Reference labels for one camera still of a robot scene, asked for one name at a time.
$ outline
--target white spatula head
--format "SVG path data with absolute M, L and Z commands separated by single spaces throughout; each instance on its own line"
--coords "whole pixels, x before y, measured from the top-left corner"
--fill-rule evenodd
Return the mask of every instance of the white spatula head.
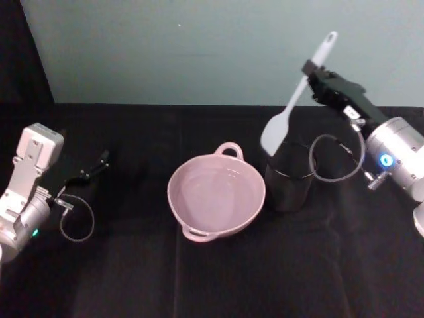
M 330 54 L 336 39 L 337 32 L 330 32 L 313 55 L 311 61 L 318 67 L 321 67 Z M 303 76 L 299 85 L 290 98 L 287 107 L 278 115 L 272 117 L 265 126 L 260 144 L 269 156 L 275 155 L 278 147 L 284 141 L 289 131 L 289 117 L 303 91 L 307 87 L 307 76 Z

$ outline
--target black tablecloth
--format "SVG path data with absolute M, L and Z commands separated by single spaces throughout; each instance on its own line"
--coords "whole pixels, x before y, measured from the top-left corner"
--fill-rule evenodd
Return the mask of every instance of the black tablecloth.
M 67 130 L 63 158 L 86 166 L 108 148 L 111 168 L 78 190 L 96 215 L 88 242 L 62 238 L 55 222 L 60 212 L 53 210 L 53 221 L 3 265 L 0 317 L 424 316 L 424 249 L 413 225 L 415 204 L 392 182 L 375 193 L 360 174 L 339 184 L 315 182 L 299 213 L 265 208 L 243 232 L 208 244 L 182 236 L 166 199 L 172 172 L 226 141 L 240 144 L 246 161 L 263 172 L 260 133 L 280 109 L 1 109 L 1 189 L 22 128 L 36 121 Z M 383 111 L 424 133 L 422 109 Z M 289 139 L 310 143 L 322 133 L 358 148 L 348 125 L 329 109 L 295 110 Z M 328 176 L 353 168 L 330 144 L 321 147 L 319 160 Z

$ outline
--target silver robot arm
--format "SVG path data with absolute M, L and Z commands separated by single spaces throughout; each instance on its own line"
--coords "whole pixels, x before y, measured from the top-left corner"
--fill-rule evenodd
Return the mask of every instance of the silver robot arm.
M 338 73 L 318 68 L 308 60 L 302 69 L 316 102 L 329 106 L 355 127 L 366 140 L 366 153 L 379 165 L 377 176 L 365 172 L 368 189 L 391 178 L 413 200 L 417 230 L 424 237 L 424 136 L 401 117 L 388 118 L 365 96 L 366 90 Z
M 38 183 L 63 145 L 62 135 L 39 123 L 24 128 L 9 185 L 0 197 L 0 264 L 13 260 L 50 215 L 51 195 Z

